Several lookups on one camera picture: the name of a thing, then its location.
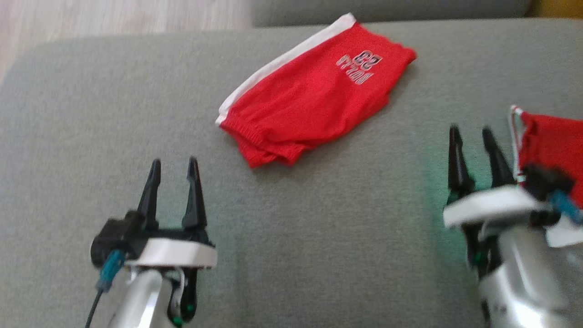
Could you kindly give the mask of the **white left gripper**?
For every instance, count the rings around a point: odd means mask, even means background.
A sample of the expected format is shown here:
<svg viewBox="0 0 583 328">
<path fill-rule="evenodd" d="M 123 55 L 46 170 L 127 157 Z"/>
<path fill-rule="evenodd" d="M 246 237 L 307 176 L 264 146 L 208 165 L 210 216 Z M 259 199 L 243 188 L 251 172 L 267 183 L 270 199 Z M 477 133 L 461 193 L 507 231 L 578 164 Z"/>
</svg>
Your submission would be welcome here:
<svg viewBox="0 0 583 328">
<path fill-rule="evenodd" d="M 144 229 L 158 229 L 156 220 L 158 188 L 162 162 L 155 159 L 148 173 L 137 211 L 144 217 Z M 189 158 L 187 208 L 182 218 L 184 229 L 139 229 L 123 239 L 128 254 L 127 265 L 133 267 L 208 269 L 217 266 L 216 247 L 210 242 L 202 184 L 196 157 Z"/>
</svg>

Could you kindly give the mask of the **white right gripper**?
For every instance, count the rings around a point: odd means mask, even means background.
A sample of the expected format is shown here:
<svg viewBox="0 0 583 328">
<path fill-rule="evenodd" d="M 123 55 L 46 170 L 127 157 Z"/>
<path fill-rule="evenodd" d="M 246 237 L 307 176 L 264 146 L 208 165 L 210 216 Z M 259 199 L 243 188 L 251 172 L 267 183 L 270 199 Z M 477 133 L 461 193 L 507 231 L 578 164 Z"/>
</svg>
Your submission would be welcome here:
<svg viewBox="0 0 583 328">
<path fill-rule="evenodd" d="M 448 150 L 448 201 L 443 222 L 447 229 L 490 220 L 507 220 L 546 209 L 524 188 L 519 187 L 513 172 L 490 128 L 482 129 L 485 151 L 489 156 L 491 189 L 475 192 L 475 181 L 470 176 L 458 125 L 450 126 Z"/>
</svg>

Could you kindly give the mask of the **red basketball jersey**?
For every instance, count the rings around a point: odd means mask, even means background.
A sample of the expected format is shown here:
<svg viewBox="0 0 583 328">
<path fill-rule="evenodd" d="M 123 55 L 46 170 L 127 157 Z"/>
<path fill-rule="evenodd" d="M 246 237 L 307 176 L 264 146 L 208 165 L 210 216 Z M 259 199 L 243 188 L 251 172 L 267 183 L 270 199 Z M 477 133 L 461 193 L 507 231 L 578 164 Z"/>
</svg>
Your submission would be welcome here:
<svg viewBox="0 0 583 328">
<path fill-rule="evenodd" d="M 571 199 L 583 208 L 583 120 L 533 114 L 513 105 L 508 116 L 513 172 L 522 181 L 527 164 L 558 167 L 575 185 Z"/>
</svg>

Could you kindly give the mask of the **red white-trimmed basketball shorts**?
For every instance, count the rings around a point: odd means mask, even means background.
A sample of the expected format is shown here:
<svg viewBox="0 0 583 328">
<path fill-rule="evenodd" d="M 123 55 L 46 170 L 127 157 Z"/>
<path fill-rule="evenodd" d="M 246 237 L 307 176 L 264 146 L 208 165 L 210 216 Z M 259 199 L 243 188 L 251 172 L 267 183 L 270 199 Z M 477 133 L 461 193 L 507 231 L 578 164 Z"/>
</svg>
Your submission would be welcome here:
<svg viewBox="0 0 583 328">
<path fill-rule="evenodd" d="M 346 13 L 248 77 L 221 104 L 216 125 L 250 168 L 293 165 L 384 108 L 416 57 Z"/>
</svg>

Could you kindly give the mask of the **yellow sofa backrest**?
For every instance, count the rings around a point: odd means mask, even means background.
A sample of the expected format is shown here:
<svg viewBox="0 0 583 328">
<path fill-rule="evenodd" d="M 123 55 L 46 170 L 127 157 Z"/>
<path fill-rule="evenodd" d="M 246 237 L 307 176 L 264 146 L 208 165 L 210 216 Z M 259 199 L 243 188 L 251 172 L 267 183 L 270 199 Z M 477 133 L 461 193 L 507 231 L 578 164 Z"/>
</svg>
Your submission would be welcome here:
<svg viewBox="0 0 583 328">
<path fill-rule="evenodd" d="M 527 17 L 583 19 L 583 0 L 532 0 Z"/>
</svg>

